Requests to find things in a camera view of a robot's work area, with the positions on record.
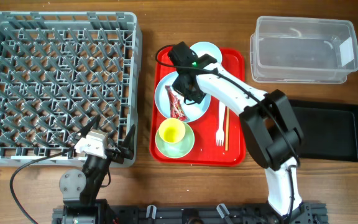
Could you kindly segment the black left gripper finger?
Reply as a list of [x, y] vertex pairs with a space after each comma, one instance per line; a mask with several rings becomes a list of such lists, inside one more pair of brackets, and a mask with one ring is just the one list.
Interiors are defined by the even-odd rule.
[[90, 122], [82, 127], [75, 135], [76, 139], [85, 138], [86, 135], [92, 130], [92, 129], [98, 129], [98, 124], [100, 122], [101, 116], [96, 115], [91, 118]]
[[119, 150], [121, 152], [121, 156], [125, 159], [133, 160], [135, 156], [135, 125], [133, 124], [126, 134], [123, 142], [119, 145]]

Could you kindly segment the small light blue bowl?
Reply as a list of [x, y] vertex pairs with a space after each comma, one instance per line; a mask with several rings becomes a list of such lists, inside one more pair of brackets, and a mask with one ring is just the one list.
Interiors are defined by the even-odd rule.
[[190, 49], [195, 52], [198, 57], [208, 54], [215, 58], [218, 63], [222, 63], [223, 55], [220, 49], [211, 42], [197, 42]]

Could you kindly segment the yellow plastic cup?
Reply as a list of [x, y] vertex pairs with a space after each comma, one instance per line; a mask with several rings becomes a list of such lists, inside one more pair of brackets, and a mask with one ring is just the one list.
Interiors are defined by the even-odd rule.
[[176, 118], [164, 120], [158, 129], [160, 138], [169, 144], [180, 142], [184, 138], [185, 133], [186, 128], [184, 122]]

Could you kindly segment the green bowl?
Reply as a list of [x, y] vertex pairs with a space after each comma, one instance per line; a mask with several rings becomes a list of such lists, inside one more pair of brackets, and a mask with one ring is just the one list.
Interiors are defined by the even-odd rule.
[[186, 156], [193, 148], [195, 144], [195, 135], [192, 128], [187, 124], [185, 125], [185, 135], [183, 139], [176, 144], [169, 144], [165, 142], [157, 133], [155, 137], [155, 143], [158, 151], [165, 157], [171, 159], [179, 159]]

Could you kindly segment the large light blue plate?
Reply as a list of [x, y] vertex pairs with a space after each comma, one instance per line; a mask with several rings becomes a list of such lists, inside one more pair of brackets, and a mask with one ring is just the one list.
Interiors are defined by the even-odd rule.
[[170, 114], [170, 100], [168, 91], [165, 88], [169, 86], [173, 95], [180, 101], [180, 106], [186, 115], [187, 119], [185, 120], [186, 123], [196, 121], [197, 119], [201, 118], [208, 110], [211, 96], [206, 95], [200, 104], [192, 104], [186, 105], [184, 104], [184, 97], [180, 96], [177, 92], [175, 92], [172, 88], [173, 82], [178, 77], [177, 72], [171, 72], [168, 75], [165, 75], [158, 83], [155, 89], [155, 105], [158, 111], [165, 117], [171, 118]]

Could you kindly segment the red snack wrapper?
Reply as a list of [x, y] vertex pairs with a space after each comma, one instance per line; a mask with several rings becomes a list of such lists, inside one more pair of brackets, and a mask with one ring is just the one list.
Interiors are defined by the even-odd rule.
[[168, 94], [168, 99], [170, 103], [170, 117], [179, 119], [180, 121], [185, 121], [188, 119], [187, 115], [185, 114], [183, 108], [181, 107], [180, 100], [177, 98], [176, 95], [173, 94], [173, 91], [170, 86], [165, 85], [165, 89]]

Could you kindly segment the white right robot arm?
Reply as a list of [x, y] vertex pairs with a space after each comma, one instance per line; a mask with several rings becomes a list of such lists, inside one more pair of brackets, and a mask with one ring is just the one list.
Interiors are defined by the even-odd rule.
[[296, 149], [304, 135], [286, 94], [247, 85], [230, 74], [217, 56], [202, 54], [184, 42], [173, 45], [168, 57], [169, 67], [178, 72], [173, 84], [177, 93], [195, 103], [211, 95], [238, 115], [247, 150], [265, 170], [268, 204], [290, 221], [302, 204], [296, 183], [300, 165]]

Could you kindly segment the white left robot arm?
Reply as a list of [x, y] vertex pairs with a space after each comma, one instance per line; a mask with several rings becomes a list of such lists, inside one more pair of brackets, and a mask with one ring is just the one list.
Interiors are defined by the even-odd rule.
[[133, 124], [123, 142], [117, 144], [109, 133], [98, 129], [99, 115], [82, 127], [76, 134], [77, 143], [73, 149], [84, 152], [86, 161], [82, 169], [65, 172], [59, 181], [63, 203], [67, 207], [85, 207], [95, 203], [104, 177], [109, 174], [111, 163], [123, 164], [135, 156], [135, 131]]

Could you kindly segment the grey plastic dishwasher rack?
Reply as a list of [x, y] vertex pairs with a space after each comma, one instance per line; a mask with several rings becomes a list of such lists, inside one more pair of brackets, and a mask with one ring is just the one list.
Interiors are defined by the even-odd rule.
[[95, 116], [109, 150], [136, 143], [141, 63], [134, 13], [0, 12], [0, 166], [81, 166], [65, 150]]

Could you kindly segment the wooden chopstick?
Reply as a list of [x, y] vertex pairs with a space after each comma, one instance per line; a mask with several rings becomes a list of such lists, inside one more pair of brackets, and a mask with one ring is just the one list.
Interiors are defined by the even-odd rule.
[[228, 138], [229, 138], [229, 113], [230, 113], [230, 109], [228, 107], [226, 107], [226, 127], [225, 127], [225, 151], [228, 151]]

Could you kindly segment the white plastic fork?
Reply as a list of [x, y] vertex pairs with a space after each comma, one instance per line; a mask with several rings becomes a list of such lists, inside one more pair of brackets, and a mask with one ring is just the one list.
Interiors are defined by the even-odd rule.
[[218, 104], [218, 130], [216, 131], [216, 145], [223, 146], [224, 143], [224, 117], [226, 112], [225, 104], [220, 101]]

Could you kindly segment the clear plastic bin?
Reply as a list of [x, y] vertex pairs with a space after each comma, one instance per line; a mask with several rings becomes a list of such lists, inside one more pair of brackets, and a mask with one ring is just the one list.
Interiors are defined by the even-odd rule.
[[259, 83], [342, 84], [358, 71], [358, 43], [348, 20], [260, 16], [250, 37]]

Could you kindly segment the black plastic tray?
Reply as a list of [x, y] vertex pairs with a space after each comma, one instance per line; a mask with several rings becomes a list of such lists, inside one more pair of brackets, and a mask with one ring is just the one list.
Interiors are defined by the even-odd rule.
[[291, 100], [305, 135], [301, 158], [358, 162], [358, 105]]

